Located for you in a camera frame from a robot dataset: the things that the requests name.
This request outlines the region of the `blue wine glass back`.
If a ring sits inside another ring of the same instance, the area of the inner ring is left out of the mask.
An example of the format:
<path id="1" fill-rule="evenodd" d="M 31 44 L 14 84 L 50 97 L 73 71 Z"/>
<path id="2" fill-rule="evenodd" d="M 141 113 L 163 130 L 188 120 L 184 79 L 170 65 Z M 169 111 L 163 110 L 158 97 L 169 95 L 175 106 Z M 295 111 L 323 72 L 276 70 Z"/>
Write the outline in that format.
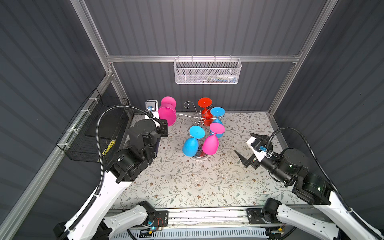
<path id="1" fill-rule="evenodd" d="M 225 115 L 225 110 L 221 107 L 214 107 L 210 110 L 214 117 L 213 123 L 219 123 L 223 125 L 221 118 Z"/>

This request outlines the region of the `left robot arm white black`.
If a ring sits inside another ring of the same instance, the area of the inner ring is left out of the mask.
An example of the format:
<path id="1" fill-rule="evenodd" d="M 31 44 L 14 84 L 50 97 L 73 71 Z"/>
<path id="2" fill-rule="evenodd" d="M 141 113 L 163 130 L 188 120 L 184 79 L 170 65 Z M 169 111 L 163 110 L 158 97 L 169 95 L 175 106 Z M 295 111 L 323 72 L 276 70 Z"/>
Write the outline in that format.
<path id="1" fill-rule="evenodd" d="M 132 227 L 144 226 L 154 231 L 156 210 L 147 201 L 142 201 L 132 209 L 108 217 L 107 212 L 124 190 L 126 190 L 158 155 L 161 138 L 168 136 L 167 120 L 157 129 L 156 120 L 140 120 L 128 130 L 129 145 L 117 151 L 105 167 L 104 182 L 96 200 L 81 217 L 91 199 L 87 199 L 81 209 L 67 222 L 54 228 L 58 240 L 110 240 Z"/>

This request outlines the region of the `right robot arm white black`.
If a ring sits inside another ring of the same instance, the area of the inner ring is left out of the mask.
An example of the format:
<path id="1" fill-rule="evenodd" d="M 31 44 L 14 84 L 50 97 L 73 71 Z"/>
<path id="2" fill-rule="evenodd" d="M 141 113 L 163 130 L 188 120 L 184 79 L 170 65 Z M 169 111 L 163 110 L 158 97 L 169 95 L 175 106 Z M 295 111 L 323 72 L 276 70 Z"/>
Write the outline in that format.
<path id="1" fill-rule="evenodd" d="M 288 207 L 281 201 L 268 198 L 258 214 L 267 224 L 287 224 L 321 240 L 382 240 L 382 232 L 363 220 L 342 201 L 334 185 L 305 166 L 308 158 L 297 149 L 287 148 L 280 154 L 273 151 L 269 136 L 251 134 L 247 140 L 253 151 L 249 158 L 238 154 L 245 167 L 259 167 L 271 177 L 292 187 L 292 193 L 326 215 L 330 221 L 318 220 Z"/>

